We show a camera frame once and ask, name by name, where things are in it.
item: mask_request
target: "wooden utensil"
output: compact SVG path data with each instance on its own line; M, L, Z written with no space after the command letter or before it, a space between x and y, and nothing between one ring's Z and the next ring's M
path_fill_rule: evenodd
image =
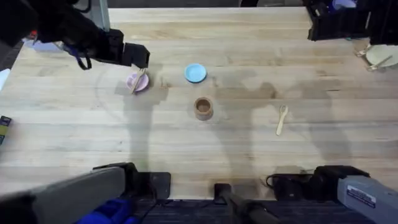
M140 70L137 72L137 78L136 78L135 82L132 84L131 94L134 94L134 92L136 91L138 82L139 82L141 76L143 76L143 75L145 74L146 70L147 70L146 68L142 68L142 69L140 69Z
M282 128L284 127L284 120L285 117L287 115L287 113L289 112L289 107L286 105L282 105L279 108L279 123L278 123L278 127L276 128L276 135L280 135L282 132Z

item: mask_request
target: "wooden tabletop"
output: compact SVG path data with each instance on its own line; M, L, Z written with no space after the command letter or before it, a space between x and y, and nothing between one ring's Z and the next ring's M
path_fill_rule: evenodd
M172 198L210 198L228 182L244 197L272 195L274 172L352 165L398 190L398 76L367 72L356 42L307 40L304 8L110 9L125 41L151 52L150 88L130 95L137 68L24 47L0 92L14 119L0 146L0 192L131 161L172 174ZM183 71L201 63L207 79ZM193 103L214 106L199 121ZM279 107L289 113L275 135Z

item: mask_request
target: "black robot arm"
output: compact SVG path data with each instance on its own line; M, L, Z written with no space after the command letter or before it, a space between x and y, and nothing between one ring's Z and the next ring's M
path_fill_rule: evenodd
M31 31L43 43L63 42L63 49L76 57L82 69L90 59L117 65L147 68L149 51L138 44L123 43L120 30L105 31L86 18L73 4L76 0L5 0L0 2L0 21L5 28L0 42L13 47ZM80 57L85 57L84 65Z

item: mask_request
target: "white plate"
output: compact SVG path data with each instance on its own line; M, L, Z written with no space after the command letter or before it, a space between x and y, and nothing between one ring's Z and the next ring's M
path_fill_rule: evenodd
M374 45L366 52L365 57L371 65L376 65L390 55L392 55L392 57L381 64L380 67L389 67L398 63L398 46Z

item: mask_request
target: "yellow object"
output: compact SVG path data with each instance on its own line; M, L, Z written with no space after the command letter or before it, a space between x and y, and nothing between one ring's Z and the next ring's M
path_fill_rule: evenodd
M6 133L7 133L7 129L8 129L8 127L7 127L7 126L0 125L0 135L3 135L3 136L5 136L5 135L6 135Z

